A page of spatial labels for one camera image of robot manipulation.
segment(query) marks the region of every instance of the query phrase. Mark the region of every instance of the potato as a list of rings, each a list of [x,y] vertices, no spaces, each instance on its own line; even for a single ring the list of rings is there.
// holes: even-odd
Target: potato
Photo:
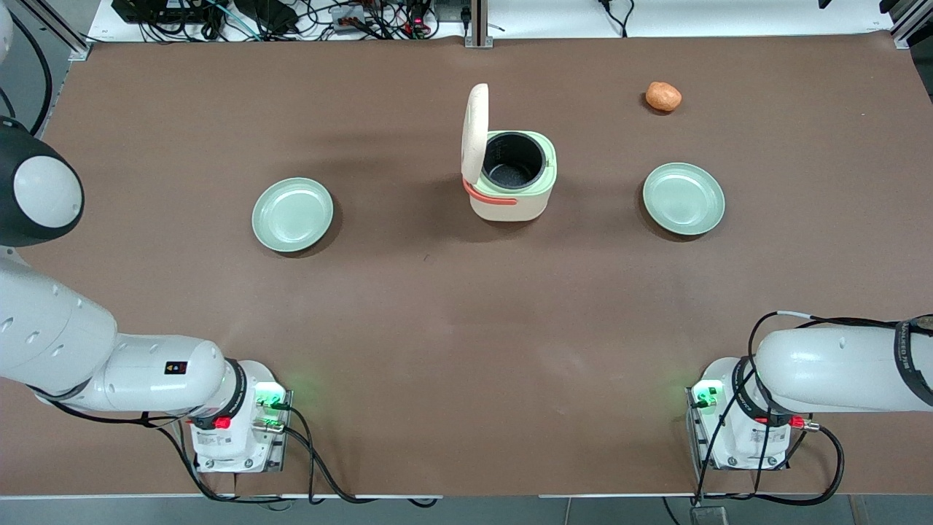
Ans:
[[[667,82],[651,82],[645,92],[645,101],[659,111],[674,111],[683,99],[677,88]]]

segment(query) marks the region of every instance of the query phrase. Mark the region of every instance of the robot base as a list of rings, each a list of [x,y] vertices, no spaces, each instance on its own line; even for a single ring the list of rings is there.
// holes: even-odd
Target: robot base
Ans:
[[[737,358],[723,358],[710,364],[703,378],[687,389],[687,427],[691,441],[694,466],[699,475],[710,439],[719,418],[732,398],[732,371],[739,363]],[[701,407],[698,404],[709,404]],[[742,408],[732,404],[722,428],[713,444],[709,467],[719,470],[758,470],[761,460],[765,425],[747,416]],[[784,468],[784,458],[790,444],[790,426],[772,427],[768,432],[762,470]]]
[[[275,382],[264,365],[240,361],[246,374],[243,406],[226,429],[202,430],[191,425],[199,472],[279,472],[285,458],[284,428],[290,412],[268,407],[291,403],[291,392]]]

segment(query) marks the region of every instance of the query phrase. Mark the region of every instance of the open lid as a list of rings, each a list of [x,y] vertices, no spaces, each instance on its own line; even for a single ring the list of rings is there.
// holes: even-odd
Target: open lid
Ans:
[[[460,143],[460,173],[470,184],[480,181],[488,134],[489,86],[477,84],[470,91],[469,101],[466,103],[464,135]]]

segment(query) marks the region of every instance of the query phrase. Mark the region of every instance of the black inner pot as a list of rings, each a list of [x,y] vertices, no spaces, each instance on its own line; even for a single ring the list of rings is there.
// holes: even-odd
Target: black inner pot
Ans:
[[[482,173],[499,188],[520,190],[544,172],[544,150],[521,133],[496,135],[486,143]]]

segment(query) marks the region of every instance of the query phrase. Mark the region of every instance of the metal frame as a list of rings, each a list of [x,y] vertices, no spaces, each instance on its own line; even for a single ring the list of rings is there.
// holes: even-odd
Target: metal frame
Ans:
[[[493,47],[493,38],[489,36],[489,0],[470,0],[469,32],[464,37],[464,44],[476,50],[489,50]]]
[[[933,0],[916,0],[910,4],[894,22],[891,28],[891,36],[894,37],[894,45],[899,50],[905,50],[910,47],[909,38],[923,29],[924,25],[933,19]]]
[[[84,36],[76,31],[62,15],[50,6],[45,0],[14,0],[24,9],[33,14],[41,21],[53,35],[64,42],[64,45],[71,49],[68,56],[70,61],[88,60],[88,54],[91,53],[91,46],[85,41]]]

